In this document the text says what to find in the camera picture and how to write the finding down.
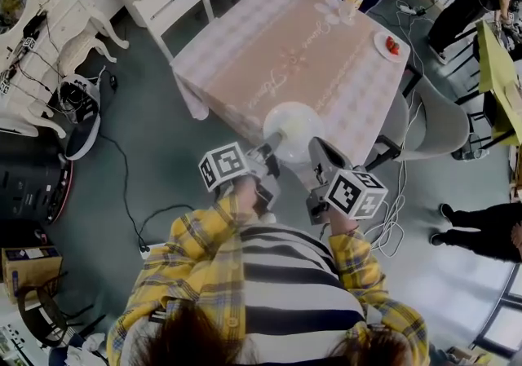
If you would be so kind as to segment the black window frame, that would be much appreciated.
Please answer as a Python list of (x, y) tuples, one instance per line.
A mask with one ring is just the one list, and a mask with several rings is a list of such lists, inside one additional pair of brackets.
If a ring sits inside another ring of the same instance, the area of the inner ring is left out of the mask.
[(522, 264), (513, 267), (492, 313), (469, 346), (503, 359), (522, 349)]

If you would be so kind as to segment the cardboard box blue label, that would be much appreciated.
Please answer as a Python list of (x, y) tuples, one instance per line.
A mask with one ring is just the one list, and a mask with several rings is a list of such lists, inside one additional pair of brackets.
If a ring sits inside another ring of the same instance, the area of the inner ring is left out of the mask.
[(56, 247), (2, 249), (2, 278), (11, 303), (17, 303), (19, 291), (40, 286), (58, 276), (63, 258)]

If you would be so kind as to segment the crumpled white cloth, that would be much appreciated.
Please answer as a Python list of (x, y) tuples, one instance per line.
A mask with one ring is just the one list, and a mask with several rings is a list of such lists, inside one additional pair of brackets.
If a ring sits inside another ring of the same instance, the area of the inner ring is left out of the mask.
[(105, 341), (104, 333), (92, 333), (82, 343), (81, 349), (86, 352), (95, 353)]

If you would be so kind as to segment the white ornate dresser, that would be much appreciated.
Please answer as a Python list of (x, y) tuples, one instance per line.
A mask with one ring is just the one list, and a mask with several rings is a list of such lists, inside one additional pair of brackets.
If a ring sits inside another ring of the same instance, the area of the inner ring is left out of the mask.
[[(23, 38), (25, 25), (43, 11), (47, 17), (38, 37)], [(60, 52), (84, 30), (109, 37), (122, 49), (130, 45), (92, 0), (27, 0), (18, 23), (0, 35), (0, 131), (36, 137), (46, 127), (65, 137), (48, 103), (66, 77), (57, 64)]]

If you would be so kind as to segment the person's right forearm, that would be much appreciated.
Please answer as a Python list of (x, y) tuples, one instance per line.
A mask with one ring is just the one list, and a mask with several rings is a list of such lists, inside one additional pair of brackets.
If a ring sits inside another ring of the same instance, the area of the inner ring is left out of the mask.
[(370, 243), (358, 230), (358, 222), (335, 209), (328, 212), (330, 248), (344, 288), (363, 305), (378, 308), (387, 300), (385, 275), (371, 253)]

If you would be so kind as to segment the small white plate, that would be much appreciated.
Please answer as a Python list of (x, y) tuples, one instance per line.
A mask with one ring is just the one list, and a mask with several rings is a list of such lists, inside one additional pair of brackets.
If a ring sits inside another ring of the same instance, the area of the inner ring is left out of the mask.
[[(400, 54), (393, 55), (386, 48), (386, 39), (388, 36), (391, 36), (395, 39), (396, 43), (400, 45)], [(388, 61), (399, 63), (402, 60), (407, 60), (409, 58), (410, 48), (409, 45), (402, 40), (400, 40), (396, 35), (391, 33), (380, 31), (376, 32), (374, 35), (374, 46), (377, 49), (378, 53)]]

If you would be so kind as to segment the yellow-green table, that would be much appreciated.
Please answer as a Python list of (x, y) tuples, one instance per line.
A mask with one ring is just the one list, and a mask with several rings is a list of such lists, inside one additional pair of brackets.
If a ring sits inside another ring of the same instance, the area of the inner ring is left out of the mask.
[(491, 131), (491, 140), (483, 145), (488, 149), (496, 144), (522, 146), (522, 114), (518, 114), (506, 97), (505, 88), (518, 82), (515, 63), (489, 25), (476, 23), (479, 46), (480, 93), (490, 93), (496, 99), (496, 117)]

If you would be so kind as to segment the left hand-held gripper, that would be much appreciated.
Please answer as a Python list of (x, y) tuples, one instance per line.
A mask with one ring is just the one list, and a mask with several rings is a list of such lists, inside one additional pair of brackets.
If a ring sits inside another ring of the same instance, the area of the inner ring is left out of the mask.
[(230, 192), (234, 181), (249, 175), (256, 181), (255, 212), (271, 212), (281, 194), (277, 182), (280, 170), (273, 150), (277, 150), (285, 139), (285, 133), (277, 130), (267, 136), (264, 144), (246, 153), (238, 142), (208, 151), (198, 165), (207, 191), (213, 192), (218, 200)]

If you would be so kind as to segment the white ornate woven stool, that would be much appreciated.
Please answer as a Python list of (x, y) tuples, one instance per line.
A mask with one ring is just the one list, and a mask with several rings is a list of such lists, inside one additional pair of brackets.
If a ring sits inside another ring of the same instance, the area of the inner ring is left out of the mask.
[(62, 76), (75, 73), (76, 68), (81, 65), (91, 50), (96, 50), (99, 55), (105, 57), (110, 63), (116, 63), (117, 58), (110, 55), (105, 43), (88, 33), (86, 30), (76, 37), (67, 41), (60, 52), (57, 60), (59, 72)]

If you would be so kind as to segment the person's torso striped shirt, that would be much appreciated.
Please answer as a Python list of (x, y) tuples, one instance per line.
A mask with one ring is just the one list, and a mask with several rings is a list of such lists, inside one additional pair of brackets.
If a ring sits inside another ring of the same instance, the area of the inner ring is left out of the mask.
[(329, 241), (238, 226), (199, 271), (196, 299), (130, 295), (108, 335), (110, 366), (429, 366), (424, 319), (387, 290), (378, 308), (359, 302)]

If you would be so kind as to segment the grey plastic chair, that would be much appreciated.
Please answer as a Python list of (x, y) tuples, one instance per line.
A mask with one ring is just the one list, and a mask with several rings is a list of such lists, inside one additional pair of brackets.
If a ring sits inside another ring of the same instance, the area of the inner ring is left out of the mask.
[[(407, 65), (411, 80), (398, 90), (387, 113), (383, 127), (374, 143), (376, 158), (365, 169), (374, 170), (386, 161), (419, 161), (449, 155), (461, 148), (469, 138), (467, 113), (442, 95), (415, 67)], [(410, 116), (407, 99), (418, 95), (424, 110), (425, 133), (414, 150), (404, 146)]]

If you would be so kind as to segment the table with pink checked cloth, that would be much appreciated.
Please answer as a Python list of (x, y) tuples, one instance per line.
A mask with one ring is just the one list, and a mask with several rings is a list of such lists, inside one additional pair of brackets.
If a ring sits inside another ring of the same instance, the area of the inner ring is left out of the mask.
[(341, 0), (240, 0), (173, 61), (191, 114), (210, 112), (252, 142), (286, 102), (316, 111), (325, 137), (355, 165), (383, 127), (408, 60), (374, 46), (377, 21)]

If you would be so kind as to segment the white round plate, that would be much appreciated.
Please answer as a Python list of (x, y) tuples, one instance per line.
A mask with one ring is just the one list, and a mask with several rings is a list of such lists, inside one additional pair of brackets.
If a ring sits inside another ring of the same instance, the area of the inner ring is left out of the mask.
[(273, 108), (263, 123), (263, 138), (280, 130), (286, 139), (275, 156), (287, 163), (308, 163), (311, 161), (308, 144), (312, 137), (323, 137), (325, 127), (314, 109), (299, 102), (286, 102)]

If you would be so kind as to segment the person's left forearm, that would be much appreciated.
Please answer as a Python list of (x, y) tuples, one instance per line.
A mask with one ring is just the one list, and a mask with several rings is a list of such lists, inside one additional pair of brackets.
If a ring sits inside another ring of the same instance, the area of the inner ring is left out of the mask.
[(238, 213), (232, 193), (207, 210), (196, 210), (177, 218), (167, 242), (153, 249), (146, 259), (130, 303), (163, 302), (166, 298), (196, 299), (205, 276), (199, 271), (199, 264), (210, 261), (221, 244), (250, 218)]

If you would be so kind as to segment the black metal chair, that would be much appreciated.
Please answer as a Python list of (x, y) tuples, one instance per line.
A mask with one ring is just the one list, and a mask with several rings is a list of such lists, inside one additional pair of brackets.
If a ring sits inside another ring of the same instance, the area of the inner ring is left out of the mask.
[(488, 94), (484, 98), (480, 91), (481, 57), (477, 26), (459, 35), (457, 42), (465, 42), (465, 45), (449, 60), (447, 78), (456, 85), (456, 104), (467, 111), (471, 131), (474, 132), (476, 122), (491, 125), (491, 119), (487, 116), (489, 111), (484, 110), (484, 101), (490, 102), (490, 99)]

